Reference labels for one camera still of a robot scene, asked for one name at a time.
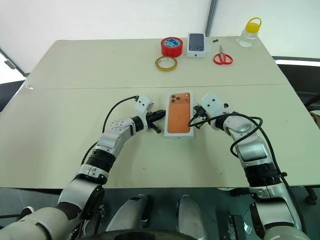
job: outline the phone box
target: phone box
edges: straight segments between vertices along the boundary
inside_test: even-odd
[[[204,33],[188,33],[186,56],[189,58],[205,58],[206,53],[206,35]]]
[[[175,94],[179,94],[179,99],[177,100],[175,96]],[[188,120],[186,119],[186,115],[183,115],[183,117],[181,118],[182,119],[182,122],[181,124],[183,124],[183,127],[184,129],[188,128],[188,132],[174,132],[172,133],[172,131],[168,132],[168,125],[169,125],[169,119],[172,120],[172,116],[175,117],[175,119],[179,119],[179,116],[178,115],[175,115],[178,111],[175,111],[175,112],[170,112],[170,105],[171,104],[180,104],[180,103],[183,103],[182,101],[186,101],[186,99],[189,98],[189,115],[188,115]],[[178,109],[179,110],[179,106],[178,105],[174,105],[173,107],[175,107],[175,109]],[[194,137],[194,127],[187,127],[188,126],[188,123],[185,122],[186,120],[187,121],[190,121],[190,119],[193,117],[193,114],[194,114],[194,94],[192,91],[190,90],[184,90],[184,91],[175,91],[175,92],[168,92],[167,93],[167,97],[166,97],[166,114],[165,114],[165,124],[164,124],[164,136],[166,138],[172,138],[172,139],[192,139]]]

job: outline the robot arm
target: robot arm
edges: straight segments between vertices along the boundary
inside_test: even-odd
[[[228,105],[223,104],[217,96],[207,93],[195,107],[196,114],[193,120],[199,116],[210,119],[222,115],[209,122],[213,129],[223,130],[234,141],[248,135],[239,141],[235,148],[249,183],[249,191],[255,200],[250,206],[250,211],[256,234],[261,239],[267,240],[278,239],[272,238],[276,236],[274,234],[281,233],[284,236],[290,233],[290,239],[294,239],[294,236],[303,236],[304,238],[299,239],[308,240],[309,238],[301,231],[299,214],[282,181],[281,173],[276,167],[277,163],[274,162],[265,141],[255,131],[256,125],[242,114],[229,113],[227,107]]]
[[[84,220],[92,217],[101,205],[109,171],[125,142],[139,131],[160,130],[153,122],[166,114],[164,110],[150,112],[153,102],[139,96],[137,116],[114,121],[102,134],[85,164],[63,189],[56,207],[45,207],[14,222],[0,231],[1,240],[61,240],[79,235]]]

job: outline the white wall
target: white wall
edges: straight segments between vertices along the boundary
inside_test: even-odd
[[[211,33],[240,35],[253,17],[272,56],[320,58],[320,0],[219,0]]]
[[[210,0],[0,0],[0,48],[26,73],[55,40],[185,37],[204,32]],[[320,0],[219,0],[211,35],[262,18],[273,56],[320,58]]]
[[[0,48],[26,73],[55,40],[185,37],[210,0],[0,0]]]

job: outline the plastic bottle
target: plastic bottle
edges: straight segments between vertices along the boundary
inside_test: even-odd
[[[252,22],[253,20],[258,19],[260,24]],[[243,29],[238,43],[244,48],[249,48],[254,44],[255,39],[258,37],[259,29],[261,27],[262,21],[259,17],[251,18]]]

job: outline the white table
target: white table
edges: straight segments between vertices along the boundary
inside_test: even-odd
[[[160,39],[56,42],[25,82],[33,89],[23,87],[0,114],[0,186],[63,188],[117,101],[147,95],[155,111],[165,109],[167,92],[181,90],[192,90],[196,100],[213,92],[231,111],[262,117],[289,184],[320,184],[320,132],[267,50],[260,41],[242,48],[235,37],[218,39],[206,58],[182,55],[172,72],[155,67]],[[233,65],[211,62],[220,44]],[[134,101],[127,102],[110,121],[135,115]],[[164,120],[157,124],[163,128]],[[231,144],[208,125],[196,129],[194,140],[139,132],[125,144],[106,187],[246,187]]]

